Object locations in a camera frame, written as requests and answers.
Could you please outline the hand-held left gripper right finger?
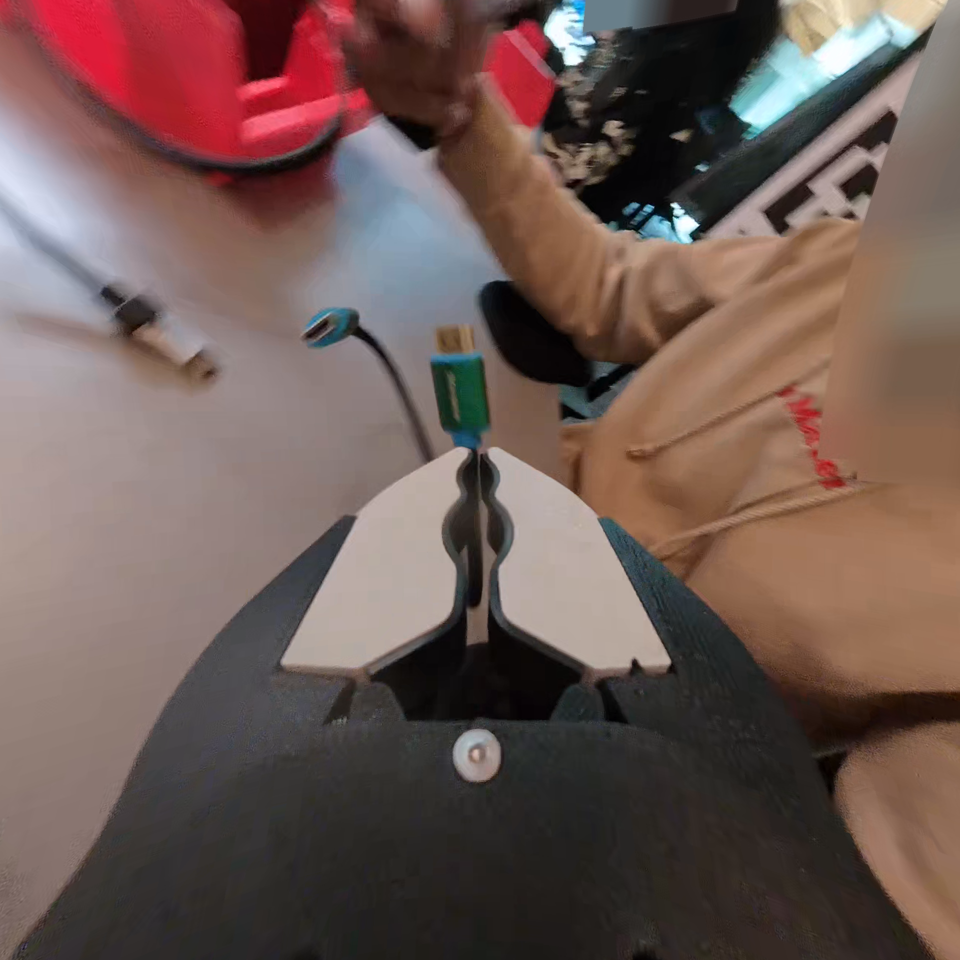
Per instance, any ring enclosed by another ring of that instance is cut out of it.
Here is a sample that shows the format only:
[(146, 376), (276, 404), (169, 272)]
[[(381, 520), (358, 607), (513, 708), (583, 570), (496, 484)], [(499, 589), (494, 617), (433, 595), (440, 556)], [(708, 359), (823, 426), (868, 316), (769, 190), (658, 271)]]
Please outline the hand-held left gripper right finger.
[(490, 516), (502, 528), (489, 598), (503, 629), (594, 679), (634, 667), (665, 675), (666, 646), (596, 512), (501, 448), (486, 462)]

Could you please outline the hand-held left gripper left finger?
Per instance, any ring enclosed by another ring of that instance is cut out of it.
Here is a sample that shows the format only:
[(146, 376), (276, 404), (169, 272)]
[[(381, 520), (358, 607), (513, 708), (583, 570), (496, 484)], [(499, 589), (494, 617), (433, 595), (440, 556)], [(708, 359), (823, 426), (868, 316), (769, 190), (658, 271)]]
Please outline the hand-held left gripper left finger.
[(476, 466), (456, 447), (359, 510), (284, 670), (372, 679), (457, 626), (471, 596)]

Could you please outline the person's beige hoodie torso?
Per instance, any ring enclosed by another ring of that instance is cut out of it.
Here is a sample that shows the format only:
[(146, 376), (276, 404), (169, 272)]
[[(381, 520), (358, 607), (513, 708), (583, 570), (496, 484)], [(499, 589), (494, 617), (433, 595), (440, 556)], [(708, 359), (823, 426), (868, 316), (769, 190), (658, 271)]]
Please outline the person's beige hoodie torso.
[(815, 740), (851, 735), (846, 825), (932, 954), (958, 958), (958, 492), (867, 484), (822, 452), (841, 304), (708, 315), (645, 361), (608, 361), (638, 370), (563, 428), (562, 457)]

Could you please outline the framed marker sign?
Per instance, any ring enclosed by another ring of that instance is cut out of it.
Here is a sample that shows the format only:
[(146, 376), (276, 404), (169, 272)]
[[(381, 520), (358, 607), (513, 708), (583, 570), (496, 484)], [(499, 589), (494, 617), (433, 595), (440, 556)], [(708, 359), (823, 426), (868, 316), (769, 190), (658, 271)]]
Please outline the framed marker sign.
[(676, 233), (779, 236), (820, 217), (862, 220), (932, 28), (880, 21), (865, 54), (673, 194)]

